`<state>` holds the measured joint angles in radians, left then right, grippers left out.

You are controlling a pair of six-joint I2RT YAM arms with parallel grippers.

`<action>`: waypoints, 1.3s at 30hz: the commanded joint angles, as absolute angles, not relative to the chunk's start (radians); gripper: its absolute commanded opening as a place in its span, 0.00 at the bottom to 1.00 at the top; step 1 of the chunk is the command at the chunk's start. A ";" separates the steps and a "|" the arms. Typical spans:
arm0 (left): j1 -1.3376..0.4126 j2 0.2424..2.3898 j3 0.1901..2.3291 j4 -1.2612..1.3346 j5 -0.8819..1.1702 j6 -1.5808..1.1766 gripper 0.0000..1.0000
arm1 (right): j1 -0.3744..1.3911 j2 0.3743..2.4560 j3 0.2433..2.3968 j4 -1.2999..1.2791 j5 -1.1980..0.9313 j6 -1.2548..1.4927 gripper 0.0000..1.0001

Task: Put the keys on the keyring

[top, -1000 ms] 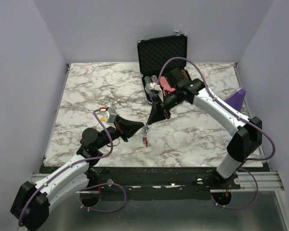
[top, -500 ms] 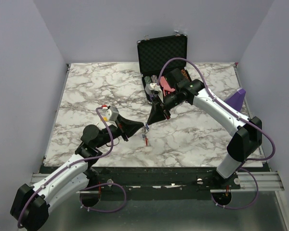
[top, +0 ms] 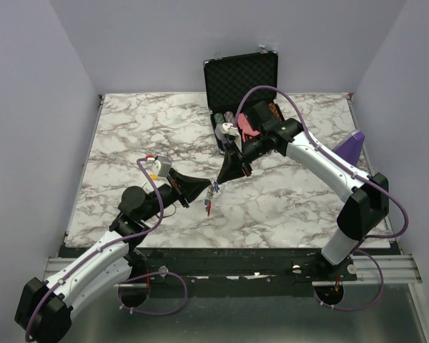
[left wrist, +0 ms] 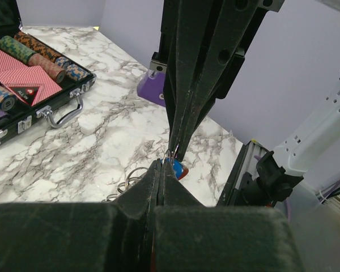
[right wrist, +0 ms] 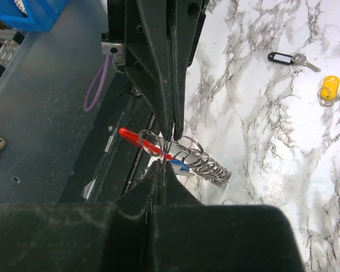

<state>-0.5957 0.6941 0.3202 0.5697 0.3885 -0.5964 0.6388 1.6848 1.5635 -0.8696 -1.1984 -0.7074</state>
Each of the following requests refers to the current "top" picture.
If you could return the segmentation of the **red-handled metal keyring tool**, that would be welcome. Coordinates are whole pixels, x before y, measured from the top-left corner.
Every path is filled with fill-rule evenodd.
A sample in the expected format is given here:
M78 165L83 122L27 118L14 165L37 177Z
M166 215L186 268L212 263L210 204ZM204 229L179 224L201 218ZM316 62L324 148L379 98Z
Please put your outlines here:
M210 214L211 214L211 208L212 208L212 202L209 204L209 206L208 207L205 207L205 209L206 209L206 213L207 213L207 216L209 217L210 216Z

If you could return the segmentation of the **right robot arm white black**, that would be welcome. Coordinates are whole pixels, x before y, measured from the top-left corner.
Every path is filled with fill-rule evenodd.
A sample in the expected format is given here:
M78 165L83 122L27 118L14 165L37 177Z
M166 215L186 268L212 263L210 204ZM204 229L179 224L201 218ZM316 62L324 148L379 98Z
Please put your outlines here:
M250 176L254 160L276 151L302 164L328 185L344 206L337 217L337 231L322 248L314 265L319 278L332 279L339 274L340 263L388 215L388 179L380 173L370 176L332 151L324 152L324 146L313 135L306 134L300 122L278 119L263 101L250 107L245 117L258 133L247 141L242 140L244 129L232 123L216 126L215 135L225 151L217 183Z

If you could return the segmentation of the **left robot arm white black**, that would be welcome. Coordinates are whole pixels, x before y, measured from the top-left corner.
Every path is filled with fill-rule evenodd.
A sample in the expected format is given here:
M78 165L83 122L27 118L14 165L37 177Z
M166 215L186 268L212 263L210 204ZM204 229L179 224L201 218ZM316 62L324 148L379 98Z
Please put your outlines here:
M69 266L44 281L34 277L25 285L14 317L27 342L59 342L69 331L75 312L113 283L125 278L137 282L144 265L132 253L148 233L146 222L162 218L164 210L179 202L188 207L211 184L170 169L167 183L147 193L132 186L122 193L119 214L109 230Z

